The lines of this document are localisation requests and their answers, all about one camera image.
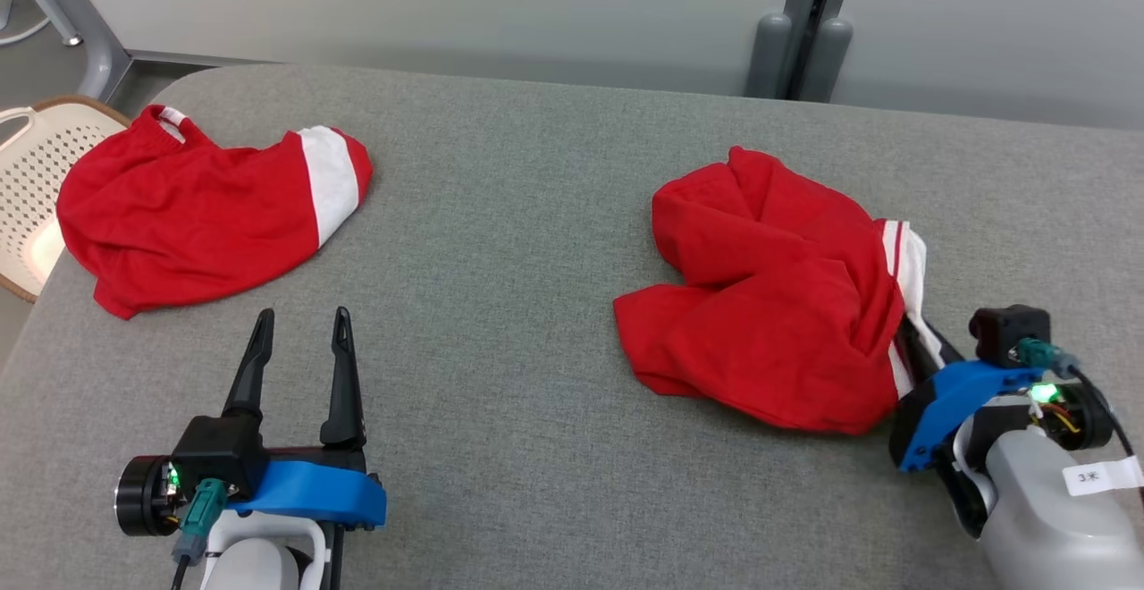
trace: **gray fabric surface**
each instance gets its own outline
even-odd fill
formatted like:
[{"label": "gray fabric surface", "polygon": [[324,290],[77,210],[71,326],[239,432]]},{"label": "gray fabric surface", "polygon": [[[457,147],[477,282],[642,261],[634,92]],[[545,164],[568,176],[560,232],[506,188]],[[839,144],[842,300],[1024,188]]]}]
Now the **gray fabric surface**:
[{"label": "gray fabric surface", "polygon": [[350,535],[347,589],[995,587],[935,477],[895,471],[884,428],[781,432],[631,377],[612,297],[675,279],[651,194],[731,145],[911,220],[927,312],[962,349],[978,305],[1051,310],[1144,444],[1144,135],[269,65],[159,101],[222,145],[337,126],[380,175],[318,256],[213,304],[120,321],[62,258],[0,375],[0,587],[168,583],[173,542],[121,536],[111,492],[130,456],[220,410],[265,305],[272,446],[317,439],[334,308],[353,316],[391,509]]}]

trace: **gray robot arm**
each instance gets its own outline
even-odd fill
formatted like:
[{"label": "gray robot arm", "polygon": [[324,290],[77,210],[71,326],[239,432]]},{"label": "gray robot arm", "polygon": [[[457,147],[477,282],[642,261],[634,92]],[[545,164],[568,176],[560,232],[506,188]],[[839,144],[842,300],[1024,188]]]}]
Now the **gray robot arm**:
[{"label": "gray robot arm", "polygon": [[1144,553],[1112,495],[1070,496],[1077,463],[1044,432],[1004,432],[986,456],[996,504],[980,547],[1006,590],[1144,589]]}]

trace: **white plastic chair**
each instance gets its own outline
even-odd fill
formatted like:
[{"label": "white plastic chair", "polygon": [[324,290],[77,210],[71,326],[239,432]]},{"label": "white plastic chair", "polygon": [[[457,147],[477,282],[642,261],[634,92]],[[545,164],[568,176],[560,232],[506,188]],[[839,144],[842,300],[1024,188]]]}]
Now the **white plastic chair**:
[{"label": "white plastic chair", "polygon": [[62,96],[0,113],[27,121],[0,143],[0,287],[35,301],[64,248],[56,198],[79,158],[130,125],[86,96]]}]

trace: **white wall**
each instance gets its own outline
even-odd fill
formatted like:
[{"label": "white wall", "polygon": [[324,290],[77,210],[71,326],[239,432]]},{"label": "white wall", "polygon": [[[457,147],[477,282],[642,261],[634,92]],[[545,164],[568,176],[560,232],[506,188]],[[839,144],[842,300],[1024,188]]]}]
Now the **white wall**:
[{"label": "white wall", "polygon": [[832,102],[1144,127],[1144,0],[844,0]]},{"label": "white wall", "polygon": [[739,94],[785,0],[92,1],[135,51]]}]

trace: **green led light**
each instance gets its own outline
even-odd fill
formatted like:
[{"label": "green led light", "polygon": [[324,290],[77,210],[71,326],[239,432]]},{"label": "green led light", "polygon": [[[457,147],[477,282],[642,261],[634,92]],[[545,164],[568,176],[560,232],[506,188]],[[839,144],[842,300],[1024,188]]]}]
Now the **green led light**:
[{"label": "green led light", "polygon": [[1060,396],[1060,391],[1057,391],[1055,383],[1039,383],[1028,390],[1028,396],[1038,402],[1046,404],[1052,402],[1057,396]]}]

